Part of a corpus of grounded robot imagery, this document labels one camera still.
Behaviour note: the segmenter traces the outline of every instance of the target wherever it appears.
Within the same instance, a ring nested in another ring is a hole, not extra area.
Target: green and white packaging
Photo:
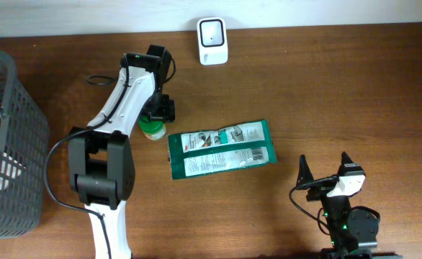
[[[168,136],[173,179],[276,163],[266,120]]]

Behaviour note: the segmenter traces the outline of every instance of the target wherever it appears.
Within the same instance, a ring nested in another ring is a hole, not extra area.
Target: white wall
[[[0,0],[0,37],[422,22],[422,0]]]

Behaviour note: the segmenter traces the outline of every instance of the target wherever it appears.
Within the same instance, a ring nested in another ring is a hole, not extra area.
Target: wooden tabletop
[[[229,58],[204,67],[196,32],[0,39],[19,79],[44,111],[50,144],[84,127],[113,86],[125,52],[166,46],[177,63],[164,93],[176,102],[168,133],[218,129],[267,119],[278,163],[172,181],[168,143],[136,127],[131,147],[135,188],[127,201],[127,238],[139,258],[255,258],[330,247],[329,237],[288,199],[299,156],[314,177],[337,172],[341,152],[361,163],[367,180],[351,199],[380,212],[376,252],[422,258],[422,23],[291,27],[228,31]],[[50,169],[56,194],[70,190],[65,148]],[[316,213],[320,203],[295,199]],[[87,214],[44,193],[42,220],[31,233],[0,240],[0,258],[93,258]]]

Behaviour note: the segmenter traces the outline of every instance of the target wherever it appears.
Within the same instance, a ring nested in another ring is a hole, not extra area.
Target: gray plastic basket
[[[0,51],[0,238],[18,237],[40,221],[49,126]]]

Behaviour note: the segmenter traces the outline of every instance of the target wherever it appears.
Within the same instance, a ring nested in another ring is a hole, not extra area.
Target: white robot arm
[[[126,238],[125,207],[135,180],[129,136],[139,116],[174,121],[174,102],[162,94],[172,60],[165,47],[151,45],[147,55],[129,53],[121,61],[114,91],[100,113],[88,123],[98,127],[68,142],[71,188],[80,201],[103,216],[110,252],[101,222],[90,214],[96,259],[132,257]],[[73,128],[71,134],[82,129]],[[90,153],[107,152],[107,160]]]

